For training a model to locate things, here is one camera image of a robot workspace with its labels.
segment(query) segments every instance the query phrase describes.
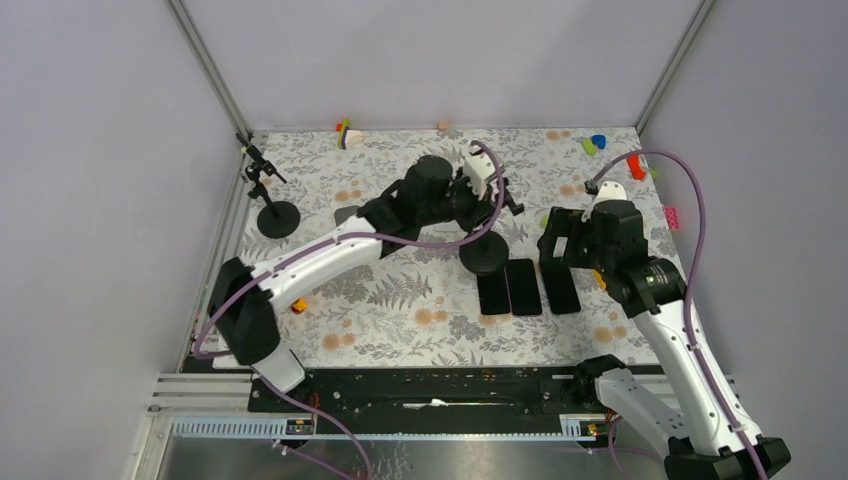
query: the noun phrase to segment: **round black base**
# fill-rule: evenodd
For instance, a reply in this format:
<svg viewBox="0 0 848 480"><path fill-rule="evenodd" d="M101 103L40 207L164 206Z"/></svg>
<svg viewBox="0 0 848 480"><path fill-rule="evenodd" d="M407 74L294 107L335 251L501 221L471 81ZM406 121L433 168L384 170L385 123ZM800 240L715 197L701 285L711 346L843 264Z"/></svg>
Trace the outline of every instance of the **round black base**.
<svg viewBox="0 0 848 480"><path fill-rule="evenodd" d="M506 266L509 247L503 237L489 230L476 241L459 247L459 260L475 275L491 275Z"/></svg>
<svg viewBox="0 0 848 480"><path fill-rule="evenodd" d="M273 205L279 215L276 215L271 207L265 206L256 219L259 233L275 239L288 237L300 225L300 211L291 202L279 201Z"/></svg>

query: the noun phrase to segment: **table surface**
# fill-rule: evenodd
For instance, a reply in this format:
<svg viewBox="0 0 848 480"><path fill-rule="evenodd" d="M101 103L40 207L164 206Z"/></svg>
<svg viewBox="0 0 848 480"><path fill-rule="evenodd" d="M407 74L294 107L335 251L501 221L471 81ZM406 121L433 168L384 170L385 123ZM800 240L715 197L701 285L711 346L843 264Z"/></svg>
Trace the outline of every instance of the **table surface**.
<svg viewBox="0 0 848 480"><path fill-rule="evenodd" d="M595 134L606 135L607 146L589 156L580 141ZM288 238L265 238L256 228L263 204L253 202L239 256L251 264L324 235L335 227L338 208L376 197L422 155L461 165L475 139L506 164L510 191L526 206L518 216L505 210L495 230L509 244L510 258L534 260L550 208L585 208L591 199L583 181L615 156L640 147L633 128L368 131L365 143L351 150L336 147L334 132L271 133L265 157L289 183L266 182L272 198L297 205L301 224ZM622 163L607 178L621 182L642 212L650 253L679 267L651 177L636 181ZM423 229L420 239L448 242L463 236L451 223ZM592 273L573 273L580 313L551 314L539 280L541 316L485 316L476 279L456 250L406 247L316 288L306 296L308 311L282 312L278 323L282 341L306 367L573 365L608 353L628 364L657 363L645 338ZM207 339L207 349L225 347L214 335ZM232 357L215 360L216 368L236 365Z"/></svg>

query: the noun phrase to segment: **green toy piece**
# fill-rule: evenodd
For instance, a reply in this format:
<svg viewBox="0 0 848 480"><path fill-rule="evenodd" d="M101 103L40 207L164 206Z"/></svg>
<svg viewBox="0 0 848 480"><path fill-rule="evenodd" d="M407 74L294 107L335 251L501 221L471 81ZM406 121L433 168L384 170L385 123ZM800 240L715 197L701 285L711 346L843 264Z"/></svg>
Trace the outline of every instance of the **green toy piece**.
<svg viewBox="0 0 848 480"><path fill-rule="evenodd" d="M592 143L591 138L584 138L580 141L580 143L583 145L583 150L586 150L586 155L594 155L598 153L598 147Z"/></svg>
<svg viewBox="0 0 848 480"><path fill-rule="evenodd" d="M336 125L336 130L339 132L339 136L337 139L338 147L342 150L347 150L347 146L345 145L345 136L347 136L347 131L350 130L350 119L345 118L342 123Z"/></svg>

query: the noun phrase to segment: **yellow toy piece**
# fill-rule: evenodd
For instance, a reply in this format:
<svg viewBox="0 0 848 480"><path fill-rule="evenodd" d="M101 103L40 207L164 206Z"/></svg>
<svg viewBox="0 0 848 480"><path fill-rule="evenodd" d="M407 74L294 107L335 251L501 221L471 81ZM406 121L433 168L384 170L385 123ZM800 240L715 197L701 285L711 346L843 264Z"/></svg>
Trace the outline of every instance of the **yellow toy piece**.
<svg viewBox="0 0 848 480"><path fill-rule="evenodd" d="M298 298L296 302L292 303L292 312L294 313L303 313L309 309L309 304L306 303L306 300L302 298Z"/></svg>
<svg viewBox="0 0 848 480"><path fill-rule="evenodd" d="M604 281L604 277L602 277L601 274L598 273L597 270L592 270L592 273L595 274L595 279L598 281L598 285L600 285L602 289L606 290L607 289L607 282Z"/></svg>

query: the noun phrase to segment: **phone screen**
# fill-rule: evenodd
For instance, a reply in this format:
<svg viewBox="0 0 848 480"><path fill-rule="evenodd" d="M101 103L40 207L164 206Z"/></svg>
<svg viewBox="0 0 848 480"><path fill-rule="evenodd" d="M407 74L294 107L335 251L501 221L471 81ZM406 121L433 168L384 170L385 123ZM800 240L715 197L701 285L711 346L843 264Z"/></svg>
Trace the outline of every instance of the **phone screen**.
<svg viewBox="0 0 848 480"><path fill-rule="evenodd" d="M542 299L533 260L522 258L507 262L506 283L513 315L529 317L542 314Z"/></svg>
<svg viewBox="0 0 848 480"><path fill-rule="evenodd" d="M545 292L548 294L551 313L562 315L579 312L580 299L577 297L571 269L560 261L551 261L540 263L539 270L542 273Z"/></svg>
<svg viewBox="0 0 848 480"><path fill-rule="evenodd" d="M477 293L480 296L480 313L483 315L509 313L509 291L503 268L492 275L478 276Z"/></svg>

